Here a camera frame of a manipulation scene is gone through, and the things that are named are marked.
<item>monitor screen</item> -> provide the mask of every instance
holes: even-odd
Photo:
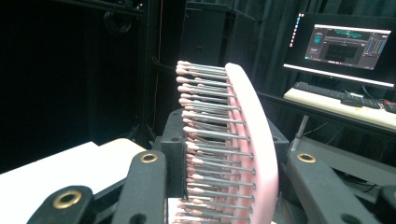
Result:
[[[284,66],[394,90],[396,19],[299,13]]]

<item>keyboard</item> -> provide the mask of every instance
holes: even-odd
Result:
[[[359,97],[359,96],[355,96],[355,95],[350,95],[348,93],[341,92],[341,91],[333,91],[333,90],[309,85],[308,83],[305,83],[305,82],[296,82],[294,84],[293,88],[296,90],[308,91],[308,92],[311,92],[314,94],[330,97],[330,98],[337,99],[337,100],[344,101],[344,102],[352,101],[352,102],[356,103],[354,105],[360,105],[360,107],[367,106],[367,107],[370,107],[373,109],[381,108],[381,104],[379,102],[377,102],[376,100],[371,100],[371,99],[367,99],[367,98],[363,98],[363,97]]]
[[[352,119],[362,120],[396,131],[396,114],[389,113],[385,108],[373,109],[367,106],[349,106],[340,100],[296,88],[288,90],[283,98],[299,104],[309,105],[317,109],[332,112]]]

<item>hairbrush bristle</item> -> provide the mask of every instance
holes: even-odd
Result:
[[[180,61],[188,200],[174,223],[271,223],[277,196],[274,143],[243,69]]]

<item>black curtain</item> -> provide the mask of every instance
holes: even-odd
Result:
[[[331,89],[347,89],[364,93],[360,85],[313,77],[292,72],[282,67],[298,12],[359,15],[371,17],[396,17],[395,0],[267,0],[262,16],[260,44],[250,79],[257,93],[283,97],[296,81],[305,81]],[[366,88],[374,98],[396,101],[395,91]],[[297,133],[303,115],[279,108],[262,101],[267,117],[285,136],[292,140]],[[326,121],[310,119],[306,129],[314,130]],[[326,123],[308,135],[323,143],[340,147],[377,161],[396,165],[396,143],[393,140],[374,137],[345,128],[342,124]]]

